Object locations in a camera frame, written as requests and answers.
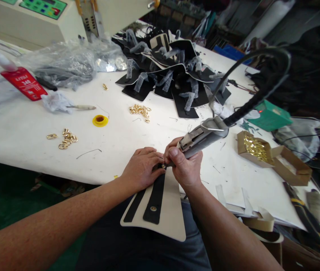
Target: green floor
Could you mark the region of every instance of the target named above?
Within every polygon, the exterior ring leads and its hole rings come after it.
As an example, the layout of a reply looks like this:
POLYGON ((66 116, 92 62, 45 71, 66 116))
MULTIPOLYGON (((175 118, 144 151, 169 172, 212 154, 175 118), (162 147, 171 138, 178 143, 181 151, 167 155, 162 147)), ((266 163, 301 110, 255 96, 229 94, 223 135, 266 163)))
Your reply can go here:
MULTIPOLYGON (((0 229, 64 200, 61 195, 43 187, 30 192, 37 175, 33 171, 0 164, 0 229)), ((85 234, 49 270, 74 270, 84 237, 85 234)))

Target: white work table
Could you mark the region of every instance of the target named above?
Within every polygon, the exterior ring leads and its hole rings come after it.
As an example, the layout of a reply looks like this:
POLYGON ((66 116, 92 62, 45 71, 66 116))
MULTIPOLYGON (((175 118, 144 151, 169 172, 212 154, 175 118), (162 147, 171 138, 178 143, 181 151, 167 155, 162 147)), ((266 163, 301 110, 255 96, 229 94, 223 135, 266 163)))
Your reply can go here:
MULTIPOLYGON (((226 72, 235 63, 205 48, 197 47, 196 50, 201 52, 203 63, 216 71, 226 72)), ((244 65, 238 67, 230 79, 243 86, 251 84, 252 81, 244 75, 245 68, 244 65)), ((257 72, 252 68, 247 71, 257 72)), ((212 116, 210 108, 205 105, 196 108, 200 119, 180 119, 174 102, 153 92, 140 103, 123 94, 122 87, 115 84, 125 73, 98 73, 93 81, 80 86, 76 92, 61 90, 75 104, 94 105, 96 110, 51 113, 42 106, 42 101, 32 102, 24 95, 6 103, 0 108, 0 163, 83 183, 105 184, 115 175, 122 174, 136 149, 151 146, 164 152, 172 139, 183 136, 212 116), (152 109, 150 123, 146 123, 141 115, 130 114, 129 107, 134 104, 152 109), (109 116, 105 127, 92 124, 93 117, 98 114, 109 116), (78 142, 60 150, 58 145, 64 128, 76 135, 78 142), (48 140, 46 136, 52 133, 59 138, 48 140)), ((228 89, 232 95, 227 103, 235 107, 252 97, 233 85, 228 89)), ((216 186, 221 184, 226 207, 233 213, 244 212, 243 191, 246 191, 254 211, 263 207, 277 223, 305 229, 277 173, 260 168, 237 154, 236 134, 240 131, 242 129, 238 126, 230 128, 225 139, 203 150, 201 179, 205 187, 218 198, 216 186)), ((270 133, 261 129, 259 132, 262 135, 256 132, 256 137, 268 141, 271 147, 277 146, 270 133)), ((174 178, 172 170, 167 171, 166 178, 174 178)), ((313 188, 316 189, 312 182, 308 187, 297 187, 299 197, 305 200, 305 192, 313 188)))

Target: button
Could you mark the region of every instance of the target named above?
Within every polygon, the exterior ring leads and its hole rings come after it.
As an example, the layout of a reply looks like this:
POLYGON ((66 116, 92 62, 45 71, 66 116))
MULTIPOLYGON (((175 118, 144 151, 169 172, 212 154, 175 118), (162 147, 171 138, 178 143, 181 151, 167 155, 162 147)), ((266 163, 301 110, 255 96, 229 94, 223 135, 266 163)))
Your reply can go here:
POLYGON ((58 15, 61 11, 59 9, 56 8, 52 8, 54 10, 54 15, 58 15))

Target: hand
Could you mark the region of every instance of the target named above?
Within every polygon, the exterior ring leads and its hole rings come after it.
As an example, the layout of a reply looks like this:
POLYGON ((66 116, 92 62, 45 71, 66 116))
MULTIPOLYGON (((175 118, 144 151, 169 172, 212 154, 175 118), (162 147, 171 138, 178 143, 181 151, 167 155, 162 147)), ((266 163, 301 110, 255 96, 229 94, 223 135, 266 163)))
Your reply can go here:
POLYGON ((129 182, 136 193, 149 187, 157 177, 166 173, 163 168, 156 168, 153 171, 154 166, 164 163, 163 156, 162 153, 156 152, 156 149, 152 147, 136 150, 121 178, 125 182, 129 182))
POLYGON ((165 150, 165 163, 169 164, 173 161, 175 167, 172 167, 172 172, 181 187, 187 188, 201 184, 200 166, 202 160, 202 151, 199 151, 189 159, 176 147, 182 137, 175 138, 165 150))

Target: red bottle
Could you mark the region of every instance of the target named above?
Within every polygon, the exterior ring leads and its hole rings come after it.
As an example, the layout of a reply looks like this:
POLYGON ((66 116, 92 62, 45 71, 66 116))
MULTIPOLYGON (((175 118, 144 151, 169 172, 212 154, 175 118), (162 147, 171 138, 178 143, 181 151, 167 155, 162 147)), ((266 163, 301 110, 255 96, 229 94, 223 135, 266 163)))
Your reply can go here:
POLYGON ((40 100, 43 94, 48 95, 38 81, 23 67, 18 67, 15 72, 3 71, 0 74, 32 101, 40 100))
POLYGON ((6 58, 2 53, 0 53, 0 66, 5 70, 0 74, 32 101, 40 100, 40 96, 43 94, 48 95, 27 69, 18 68, 13 61, 6 58))

